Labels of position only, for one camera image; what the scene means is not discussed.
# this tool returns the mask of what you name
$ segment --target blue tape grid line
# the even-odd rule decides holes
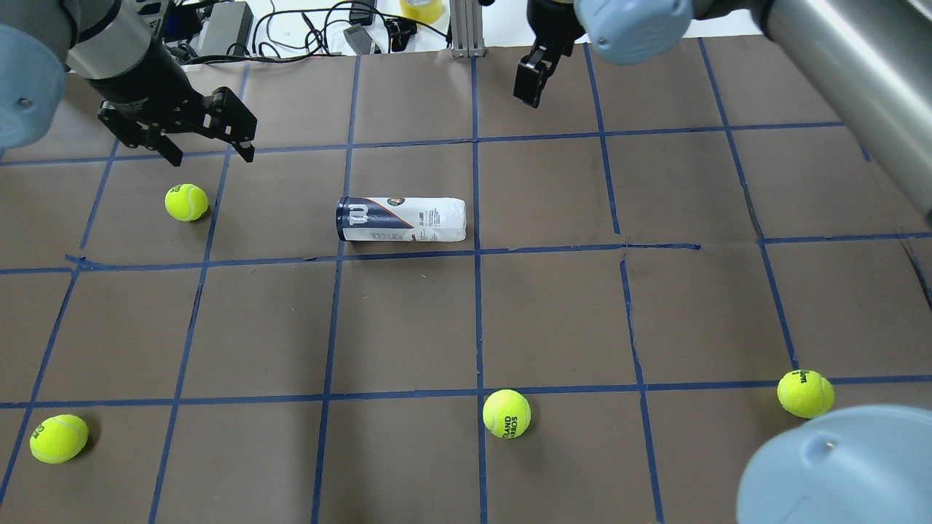
[[[470,93],[473,104],[473,267],[475,278],[475,402],[476,440],[479,459],[479,522],[488,524],[488,491],[486,483],[486,426],[483,422],[482,408],[485,403],[485,367],[482,349],[482,240],[479,215],[479,95],[476,58],[470,57]]]
[[[644,446],[647,451],[648,471],[651,475],[651,491],[653,493],[653,509],[658,522],[664,522],[664,503],[660,493],[660,477],[657,474],[657,458],[653,448],[653,430],[651,429],[651,413],[647,403],[647,386],[644,383],[644,372],[641,368],[640,358],[637,356],[637,337],[635,336],[634,310],[632,308],[631,285],[628,281],[628,262],[622,260],[619,264],[622,276],[622,291],[624,293],[624,312],[628,324],[628,338],[631,343],[631,358],[634,361],[635,380],[637,391],[640,394],[641,426],[644,430]]]
[[[870,152],[868,152],[868,148],[861,144],[858,144],[858,146],[861,148],[861,155],[864,156],[864,161],[873,162],[873,159],[870,157]]]
[[[59,328],[62,326],[62,318],[64,318],[65,310],[68,309],[68,301],[71,299],[71,294],[75,291],[75,284],[77,283],[78,274],[79,271],[77,270],[73,271],[71,274],[71,282],[68,284],[68,289],[65,291],[64,298],[62,299],[62,306],[59,308],[58,316],[55,317],[55,324],[52,326],[51,334],[48,336],[46,350],[42,354],[42,363],[39,365],[39,371],[36,374],[35,382],[33,383],[33,392],[29,397],[29,402],[24,406],[26,410],[22,414],[20,430],[16,435],[16,442],[13,445],[13,451],[10,453],[7,469],[3,475],[3,483],[0,484],[0,507],[3,506],[4,497],[7,495],[7,487],[9,486],[10,476],[13,474],[13,466],[16,465],[16,459],[20,454],[20,447],[23,444],[23,439],[26,437],[26,430],[28,429],[27,426],[29,425],[29,419],[33,415],[33,410],[36,406],[36,399],[39,396],[39,389],[42,387],[42,378],[45,377],[48,361],[52,355],[52,348],[55,347],[55,338],[58,336]]]
[[[919,277],[920,284],[923,288],[923,295],[925,295],[925,303],[932,308],[932,286],[930,286],[929,277],[925,272],[923,263],[919,260],[919,255],[916,254],[916,250],[912,242],[910,242],[910,239],[901,239],[900,242],[903,245],[903,249],[906,250],[906,256],[910,259],[916,276]]]
[[[349,130],[347,131],[347,161],[343,173],[343,196],[350,193],[350,177],[352,175],[353,138],[356,133],[356,102],[359,98],[359,71],[362,64],[361,57],[356,57],[355,69],[352,79],[352,97],[349,103]],[[336,251],[336,271],[334,275],[334,298],[330,309],[330,334],[327,339],[327,364],[323,375],[323,396],[321,402],[321,427],[317,436],[317,461],[314,468],[314,492],[311,499],[310,522],[317,524],[321,517],[321,492],[323,484],[324,451],[327,443],[327,422],[330,417],[331,387],[333,384],[334,353],[336,348],[337,314],[340,307],[340,286],[343,277],[343,254],[346,243],[340,242]]]
[[[589,56],[588,44],[585,44],[585,54]],[[842,122],[800,122],[793,124],[759,124],[752,126],[731,126],[732,131],[767,131],[767,130],[787,130],[787,129],[809,129],[809,128],[835,128],[844,127]],[[464,138],[451,138],[441,140],[412,140],[404,142],[373,142],[359,144],[331,144],[331,145],[297,145],[293,147],[263,147],[256,148],[256,155],[265,155],[267,153],[302,153],[308,151],[338,151],[344,149],[372,149],[379,147],[410,147],[414,145],[452,145],[452,144],[469,144],[469,143],[488,143],[488,142],[524,142],[529,140],[571,140],[577,138],[600,138],[604,136],[633,136],[641,134],[679,134],[690,132],[721,132],[725,131],[723,126],[707,126],[693,128],[668,128],[652,130],[614,130],[606,131],[603,125],[599,131],[589,132],[567,132],[567,133],[545,133],[545,134],[525,134],[525,135],[502,135],[502,136],[478,136]],[[226,151],[195,151],[185,153],[185,158],[193,157],[220,157],[226,154]],[[56,164],[80,164],[91,162],[125,162],[133,160],[154,160],[161,159],[159,155],[113,155],[112,157],[90,157],[86,159],[36,159],[36,160],[11,160],[8,162],[0,161],[0,167],[17,167],[32,165],[56,165]]]
[[[761,221],[758,219],[757,213],[754,211],[754,200],[751,198],[750,187],[747,185],[747,179],[745,177],[744,168],[741,165],[741,157],[738,155],[738,148],[734,142],[734,135],[732,133],[732,126],[728,120],[728,114],[725,112],[725,104],[721,100],[721,94],[719,92],[719,84],[715,79],[715,72],[712,70],[712,62],[708,58],[708,53],[706,52],[706,43],[702,38],[698,38],[699,51],[702,54],[703,63],[706,66],[706,73],[708,74],[708,81],[712,87],[712,94],[715,95],[715,103],[719,107],[719,114],[721,116],[721,125],[725,128],[725,137],[728,139],[728,146],[732,150],[732,160],[734,161],[734,169],[737,171],[738,180],[741,183],[741,187],[745,193],[745,202],[747,204],[747,214],[750,217],[751,224],[754,226],[754,230],[757,233],[758,237],[758,246],[761,250],[761,260],[763,261],[764,271],[767,273],[767,282],[770,284],[770,292],[774,297],[774,306],[776,307],[776,315],[780,321],[780,329],[783,331],[783,340],[787,345],[787,356],[789,358],[789,363],[793,369],[799,369],[800,364],[796,358],[796,348],[793,346],[793,339],[789,333],[789,324],[787,322],[787,315],[783,309],[783,300],[780,298],[780,291],[776,285],[776,277],[774,276],[774,268],[770,263],[770,256],[767,254],[767,245],[764,242],[766,235],[763,233],[763,228],[761,227]]]
[[[84,235],[81,237],[81,243],[78,249],[84,251],[84,248],[88,245],[88,238],[90,237],[90,228],[94,224],[94,218],[97,217],[97,209],[101,206],[101,198],[103,197],[103,189],[107,185],[107,180],[110,178],[110,170],[114,167],[114,157],[117,155],[117,149],[119,148],[119,140],[114,140],[113,149],[110,150],[110,158],[107,159],[107,164],[103,168],[103,176],[101,177],[101,183],[97,187],[97,195],[94,197],[94,205],[90,208],[90,216],[88,217],[88,224],[84,228]]]
[[[246,81],[249,78],[249,64],[247,63],[242,70],[240,80],[240,96],[245,95]],[[178,407],[181,405],[180,399],[185,387],[185,374],[187,373],[188,357],[191,354],[191,343],[194,340],[194,330],[198,322],[198,312],[200,310],[200,300],[204,291],[204,283],[207,280],[207,262],[211,259],[211,249],[213,248],[213,234],[217,228],[217,218],[220,216],[220,207],[223,203],[224,187],[226,186],[226,174],[229,171],[230,157],[233,154],[233,147],[228,145],[224,153],[224,165],[220,172],[220,182],[217,185],[217,196],[213,203],[213,213],[211,213],[211,226],[207,231],[207,241],[204,245],[204,257],[200,268],[200,277],[198,280],[198,290],[194,295],[194,304],[191,307],[191,320],[188,323],[187,334],[185,335],[185,347],[182,350],[181,364],[178,366],[178,379],[175,382],[174,397],[171,400],[171,413],[169,415],[168,428],[165,432],[165,443],[162,447],[162,456],[158,464],[158,474],[156,476],[156,486],[152,493],[152,504],[149,508],[149,524],[155,524],[158,515],[158,503],[161,497],[162,485],[165,481],[165,470],[168,467],[169,455],[171,453],[171,440],[174,437],[174,426],[178,420]]]
[[[583,44],[583,54],[585,55],[586,68],[589,71],[589,84],[592,88],[593,102],[596,107],[596,120],[598,122],[599,142],[602,147],[602,166],[605,170],[605,184],[609,193],[609,207],[611,209],[611,223],[615,229],[615,234],[621,234],[621,225],[618,221],[618,206],[615,200],[615,189],[611,179],[611,165],[609,162],[609,150],[606,143],[605,119],[602,115],[602,104],[598,98],[598,86],[596,85],[596,70],[592,64],[592,53],[589,50],[589,44]],[[647,404],[647,389],[644,386],[644,374],[641,370],[640,358],[637,356],[637,341],[635,337],[635,326],[632,320],[632,298],[631,287],[628,282],[627,261],[622,257],[619,265],[621,272],[622,292],[624,293],[624,313],[628,326],[628,336],[631,343],[631,358],[634,363],[635,378],[637,380],[637,391],[640,395],[641,427],[644,432],[644,448],[647,456],[648,472],[651,476],[651,492],[653,494],[653,508],[657,521],[664,522],[664,503],[660,493],[660,479],[657,475],[657,460],[653,448],[653,431],[651,429],[651,413]]]
[[[437,258],[452,256],[474,256],[474,255],[513,255],[513,254],[536,254],[536,253],[569,253],[569,252],[587,252],[587,251],[621,251],[628,249],[671,249],[699,251],[702,249],[700,244],[692,243],[661,243],[661,244],[638,244],[638,243],[611,243],[611,244],[590,244],[590,245],[557,245],[557,246],[539,246],[539,247],[519,247],[519,248],[486,248],[479,249],[462,249],[454,251],[428,251],[412,253],[382,253],[372,255],[335,255],[335,256],[314,256],[312,258],[253,258],[243,260],[209,260],[206,262],[188,262],[179,264],[128,264],[112,265],[102,264],[88,260],[83,256],[66,255],[65,260],[80,266],[82,272],[111,272],[111,271],[171,271],[177,269],[202,269],[221,268],[228,266],[260,266],[268,264],[308,264],[318,262],[336,262],[340,261],[357,261],[357,260],[395,260],[401,258]],[[69,268],[27,268],[27,269],[0,269],[0,275],[3,274],[20,274],[20,273],[68,273]]]
[[[932,232],[919,233],[881,233],[876,235],[838,235],[835,237],[789,237],[760,239],[764,244],[811,243],[811,242],[848,242],[848,241],[897,241],[907,239],[932,239]]]
[[[596,84],[596,70],[592,67],[592,53],[589,44],[582,44],[582,53],[585,55],[586,68],[589,70],[589,84],[592,87],[592,99],[596,106],[596,122],[598,123],[598,141],[602,147],[602,169],[605,170],[605,187],[609,191],[609,209],[611,211],[611,226],[616,235],[621,235],[618,225],[618,207],[615,203],[615,185],[611,181],[611,164],[609,163],[609,147],[605,139],[605,120],[602,117],[602,102],[598,98],[598,85]]]
[[[932,375],[884,375],[877,377],[828,377],[835,385],[863,384],[909,384],[932,382]],[[644,384],[580,384],[571,386],[530,386],[514,387],[523,394],[575,394],[575,393],[638,393],[701,390],[745,390],[758,388],[775,388],[777,380],[735,380],[711,382],[658,382]],[[330,393],[330,402],[355,402],[359,400],[389,400],[400,398],[469,398],[476,395],[492,394],[497,389],[449,389],[449,390],[409,390],[360,393]],[[281,394],[257,396],[215,396],[174,398],[113,398],[93,400],[40,400],[32,403],[34,409],[59,407],[152,407],[172,406],[228,406],[251,404],[280,404],[300,402],[322,402],[323,394]],[[25,409],[30,402],[0,402],[0,409]]]

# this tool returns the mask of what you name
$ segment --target can lid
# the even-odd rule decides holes
[[[342,241],[347,241],[347,238],[343,236],[343,208],[349,200],[350,197],[343,197],[336,202],[336,235]]]

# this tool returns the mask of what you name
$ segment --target grid square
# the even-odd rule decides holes
[[[323,393],[336,264],[211,268],[185,396]]]
[[[178,408],[156,522],[310,522],[320,403]]]
[[[171,398],[198,279],[197,269],[82,273],[39,399]]]
[[[756,240],[724,132],[615,136],[608,147],[626,240]]]
[[[872,174],[877,195],[882,199],[886,210],[894,217],[897,232],[932,231],[932,228],[925,222],[923,214],[916,209],[903,190],[876,160],[868,163],[868,169]]]
[[[932,382],[901,382],[891,384],[832,384],[835,405],[844,409],[868,404],[895,404],[899,406],[932,409]]]
[[[489,522],[656,522],[638,393],[528,401],[519,439],[486,433]]]
[[[773,388],[648,393],[666,522],[734,522],[738,483],[765,442],[800,424]]]
[[[683,38],[664,54],[637,65],[614,65],[591,50],[607,131],[721,126],[695,38]]]
[[[334,402],[321,524],[479,520],[475,397]]]
[[[146,522],[170,411],[170,407],[72,408],[70,412],[90,429],[87,446],[72,460],[49,466],[33,458],[29,443],[23,442],[0,523]],[[27,431],[62,412],[60,407],[33,411]]]
[[[164,159],[114,162],[103,190],[85,255],[104,264],[200,262],[211,228],[223,157],[186,159],[180,168]],[[194,184],[207,193],[208,213],[179,222],[165,211],[165,193]]]
[[[367,55],[361,60],[353,142],[473,135],[469,61],[450,60],[449,51]]]
[[[98,159],[110,156],[116,138],[97,119],[103,96],[77,74],[65,75],[65,93],[46,135],[33,144],[9,149],[5,162]]]
[[[634,383],[621,256],[483,256],[486,387]]]
[[[221,86],[228,87],[233,90],[237,96],[241,96],[240,84],[242,83],[244,68],[245,65],[243,63],[212,63],[210,65],[186,65],[184,67],[187,79],[191,82],[191,87],[204,96],[210,96],[213,90]],[[248,104],[246,104],[246,106],[250,110],[253,110],[255,114],[251,106]],[[170,134],[169,138],[172,142],[175,142],[175,145],[184,153],[226,150],[226,142],[203,137],[193,132]],[[149,151],[145,147],[130,149],[123,144],[120,144],[116,151],[118,157],[138,157],[141,155],[157,154],[157,152]]]
[[[766,37],[707,38],[703,43],[731,125],[841,120]]]
[[[932,374],[932,311],[898,241],[767,251],[800,365],[829,377]]]
[[[336,201],[345,151],[256,155],[231,161],[211,259],[336,255]]]
[[[466,202],[466,239],[459,242],[349,242],[347,255],[473,248],[473,148],[469,144],[356,149],[352,197],[452,197]]]
[[[596,103],[583,46],[563,57],[547,80],[541,106],[533,109],[514,97],[514,75],[530,48],[490,48],[476,60],[480,136],[515,136],[598,131]]]
[[[849,130],[740,131],[734,141],[768,237],[896,231],[878,173]]]
[[[787,347],[761,252],[753,244],[628,254],[644,380],[779,379]]]
[[[620,241],[597,138],[481,144],[479,178],[484,248]]]
[[[255,146],[345,144],[355,64],[353,58],[251,64],[244,102],[259,120]]]
[[[7,471],[9,457],[16,446],[16,437],[20,433],[20,425],[25,409],[0,409],[0,467]],[[0,506],[0,518],[3,518],[3,506]]]
[[[475,387],[471,256],[346,262],[332,391]]]
[[[58,268],[77,255],[104,167],[0,167],[0,268]]]
[[[0,276],[0,402],[26,402],[33,394],[69,274]]]

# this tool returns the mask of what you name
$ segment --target black cable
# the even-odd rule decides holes
[[[197,58],[197,57],[198,57],[198,52],[195,51],[194,48],[191,47],[191,44],[189,44],[189,43],[187,43],[187,42],[181,42],[180,44],[178,44],[178,49],[180,49],[180,50],[184,51],[185,53],[187,53],[188,56],[190,56],[191,58]]]
[[[314,50],[310,50],[310,42],[308,41],[308,38],[312,36],[314,37],[314,41],[317,42],[317,47],[314,48]],[[323,40],[321,38],[321,32],[315,29],[313,32],[305,34],[304,44],[305,44],[305,48],[308,50],[308,53],[310,54],[316,53],[317,51],[320,51],[321,49],[323,49]]]
[[[246,47],[246,44],[243,44],[241,42],[233,42],[232,44],[229,45],[228,48],[226,48],[226,53],[224,54],[232,55],[234,52],[236,52],[236,48],[242,48],[242,52],[244,55],[249,53],[249,48]]]
[[[423,27],[428,28],[429,30],[433,31],[434,33],[437,33],[437,34],[440,35],[440,36],[446,37],[446,34],[445,34],[445,33],[443,33],[443,32],[441,32],[441,31],[437,30],[436,28],[432,27],[432,26],[429,25],[428,23],[424,23],[424,22],[422,22],[422,21],[417,21],[417,20],[414,20],[414,19],[409,19],[409,18],[407,18],[407,17],[401,17],[401,16],[397,16],[397,15],[385,14],[385,13],[382,13],[381,11],[379,11],[378,9],[370,8],[370,7],[368,7],[368,6],[361,6],[361,7],[360,7],[360,6],[357,6],[357,7],[341,7],[341,6],[351,5],[351,4],[353,4],[353,1],[352,1],[352,0],[343,0],[343,1],[341,1],[341,2],[337,2],[336,4],[334,4],[334,5],[331,6],[331,7],[322,7],[322,8],[315,8],[315,9],[288,9],[288,10],[284,10],[284,11],[274,11],[274,12],[271,12],[271,13],[267,13],[266,15],[263,15],[263,16],[256,22],[256,24],[255,24],[255,26],[254,26],[254,29],[253,29],[253,53],[255,54],[255,53],[257,52],[255,40],[256,40],[256,38],[257,38],[257,36],[258,36],[258,33],[259,33],[259,26],[262,25],[262,22],[263,22],[263,21],[270,21],[270,20],[272,19],[272,17],[277,16],[277,15],[284,15],[284,14],[291,14],[291,13],[323,13],[323,12],[325,12],[325,13],[327,13],[327,16],[326,16],[326,18],[325,18],[324,28],[326,28],[328,25],[330,25],[331,22],[330,22],[329,19],[330,19],[330,16],[331,16],[334,12],[336,12],[336,11],[352,11],[352,10],[354,10],[354,9],[360,9],[360,8],[362,8],[362,9],[368,10],[369,12],[372,12],[372,13],[375,14],[375,15],[378,15],[378,16],[382,19],[382,23],[383,23],[383,24],[385,23],[385,20],[388,20],[388,19],[391,19],[391,20],[412,21],[412,22],[414,22],[414,23],[417,24],[417,25],[420,25],[420,26],[423,26]],[[326,29],[323,29],[322,31],[320,31],[320,33],[322,34],[322,42],[321,42],[321,44],[322,44],[322,49],[323,49],[323,51],[324,51],[324,54],[326,54],[326,55],[328,55],[328,56],[332,56],[331,53],[330,53],[330,46],[329,46],[329,41],[328,41],[327,35],[326,35]],[[387,47],[387,51],[388,51],[388,52],[391,52],[391,42],[390,42],[389,46]]]
[[[317,47],[315,50],[319,50],[323,47],[323,35],[314,26],[314,22],[310,21],[310,18],[306,13],[301,13],[301,19],[304,20],[305,25],[308,26],[309,32],[304,35],[304,47],[310,48],[310,43],[308,42],[308,37],[313,35],[314,39],[317,40]]]
[[[263,56],[263,57],[266,56],[265,53],[262,52],[262,46],[269,46],[270,48],[272,48],[273,51],[275,51],[275,57],[281,58],[281,53],[279,53],[279,51],[275,49],[275,46],[269,44],[268,42],[259,42],[259,56]]]
[[[272,12],[271,12],[271,14],[274,15],[276,12],[278,12],[278,8],[275,7],[275,0],[268,0],[268,2],[272,5]],[[266,40],[268,40],[268,41],[271,42],[272,44],[275,44],[276,46],[281,46],[281,47],[283,47],[283,48],[288,48],[288,49],[297,49],[297,50],[303,49],[304,51],[307,51],[307,50],[310,49],[310,45],[306,45],[306,46],[303,46],[303,47],[302,47],[302,46],[292,46],[291,44],[286,44],[286,43],[284,43],[284,42],[280,42],[280,41],[276,40],[275,38],[272,38],[271,31],[269,30],[269,28],[271,27],[271,25],[272,25],[272,19],[269,18],[269,19],[268,19],[268,22],[266,22]],[[304,41],[305,41],[305,42],[308,41],[308,36],[307,36],[307,35],[305,35]]]
[[[263,63],[291,63],[300,62],[312,56],[324,56],[321,54],[304,54],[288,58],[269,58],[256,56],[232,56],[232,55],[205,55],[184,62],[183,65],[194,65],[198,63],[232,63],[232,62],[263,62]]]

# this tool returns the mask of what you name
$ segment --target power cord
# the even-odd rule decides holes
[[[385,24],[386,21],[393,21],[393,20],[410,21],[422,27],[426,27],[430,31],[433,31],[434,33],[437,33],[440,36],[446,37],[445,33],[435,29],[434,27],[422,21],[416,21],[414,19],[409,19],[407,17],[382,13],[381,11],[379,11],[378,9],[374,7],[368,7],[368,6],[349,7],[354,4],[353,0],[341,0],[340,2],[333,4],[331,7],[321,7],[321,8],[314,8],[314,9],[286,9],[283,11],[278,11],[275,9],[274,0],[269,0],[269,1],[272,4],[273,10],[272,12],[267,13],[266,15],[262,16],[256,22],[253,28],[251,49],[247,49],[246,46],[242,44],[234,44],[230,46],[229,48],[227,48],[226,50],[227,54],[198,56],[197,53],[193,52],[194,50],[190,48],[190,46],[188,46],[190,48],[188,54],[191,58],[183,60],[181,57],[179,57],[178,62],[180,62],[181,64],[185,64],[185,65],[196,64],[196,63],[227,63],[227,62],[291,63],[291,62],[299,62],[299,61],[305,60],[310,57],[315,57],[315,56],[338,56],[330,52],[329,40],[327,38],[327,30],[330,29],[330,27],[335,24],[350,23],[350,21],[344,20],[344,19],[330,20],[330,18],[333,16],[335,12],[338,12],[338,11],[348,12],[348,11],[358,10],[358,9],[365,9],[373,13],[374,15],[379,16],[382,19],[383,24]],[[314,24],[310,21],[310,18],[308,18],[307,13],[326,13],[326,16],[324,17],[323,27],[318,30],[314,26]],[[276,16],[287,15],[287,14],[300,14],[304,18],[305,24],[308,26],[309,31],[305,35],[305,38],[304,38],[305,45],[303,47],[285,44],[283,42],[279,42],[271,38],[271,31],[269,30],[269,25],[272,19]],[[266,35],[267,35],[268,41],[259,42],[257,44],[256,38],[258,37],[259,29],[260,29],[260,26],[262,25],[262,22],[266,23]],[[315,42],[316,42],[316,47],[314,49],[311,49],[311,45],[313,45]],[[279,50],[275,47],[276,45],[281,46],[283,48],[303,49],[307,51],[307,53],[302,54],[302,55],[292,56],[292,57],[282,57]],[[235,46],[241,46],[243,47],[244,51],[251,51],[251,52],[245,52],[243,56],[228,54],[231,51],[231,49],[235,48]],[[275,53],[275,57],[266,56],[266,54],[263,52],[264,48],[270,48]],[[391,53],[391,42],[385,47],[385,50],[386,52]]]

